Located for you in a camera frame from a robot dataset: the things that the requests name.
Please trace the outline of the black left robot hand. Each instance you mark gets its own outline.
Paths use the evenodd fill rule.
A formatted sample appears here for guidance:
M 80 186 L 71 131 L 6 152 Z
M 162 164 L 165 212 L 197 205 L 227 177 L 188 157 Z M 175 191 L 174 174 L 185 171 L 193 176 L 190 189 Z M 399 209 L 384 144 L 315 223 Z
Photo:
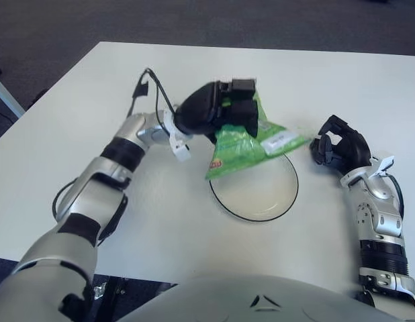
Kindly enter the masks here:
M 192 93 L 175 111 L 174 124 L 187 135 L 205 136 L 216 143 L 225 125 L 242 126 L 257 137 L 259 110 L 255 79 L 210 82 Z

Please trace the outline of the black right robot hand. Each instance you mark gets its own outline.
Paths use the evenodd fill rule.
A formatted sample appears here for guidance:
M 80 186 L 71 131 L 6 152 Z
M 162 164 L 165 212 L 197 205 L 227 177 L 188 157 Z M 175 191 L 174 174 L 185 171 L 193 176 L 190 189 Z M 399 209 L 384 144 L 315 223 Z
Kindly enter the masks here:
M 315 163 L 341 174 L 371 165 L 371 152 L 365 138 L 336 115 L 327 119 L 318 135 L 310 143 Z

